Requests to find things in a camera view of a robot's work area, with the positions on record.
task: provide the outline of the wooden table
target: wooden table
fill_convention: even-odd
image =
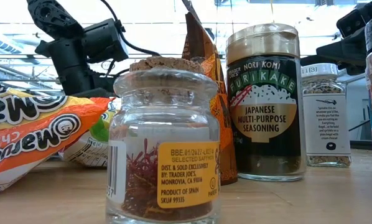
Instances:
[[[0,193],[0,224],[104,224],[106,171],[46,162]],[[349,169],[308,168],[291,183],[222,187],[221,223],[372,224],[372,155]]]

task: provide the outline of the brown bag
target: brown bag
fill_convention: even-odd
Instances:
[[[231,184],[237,181],[237,168],[228,95],[226,94],[221,62],[215,44],[198,19],[191,13],[195,14],[194,10],[190,10],[192,8],[189,5],[190,12],[186,14],[187,36],[182,58],[200,63],[204,68],[205,75],[218,84],[218,94],[211,100],[210,109],[220,124],[221,185]]]

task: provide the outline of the orange snack bag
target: orange snack bag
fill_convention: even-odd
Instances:
[[[109,99],[30,96],[0,85],[0,191],[80,137]]]

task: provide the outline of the gold lid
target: gold lid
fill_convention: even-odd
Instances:
[[[285,24],[260,24],[242,29],[226,41],[226,64],[254,55],[300,57],[298,31]]]

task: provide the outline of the white label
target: white label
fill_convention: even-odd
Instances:
[[[305,94],[308,156],[350,156],[344,93]]]
[[[59,154],[65,161],[77,162],[85,166],[104,167],[107,165],[108,149],[108,142],[96,140],[88,131]]]
[[[123,203],[126,184],[125,142],[109,141],[107,174],[107,197],[116,203]]]
[[[310,74],[310,73],[317,73],[317,70],[318,70],[317,66],[309,66],[307,68],[302,67],[301,69],[303,75]]]

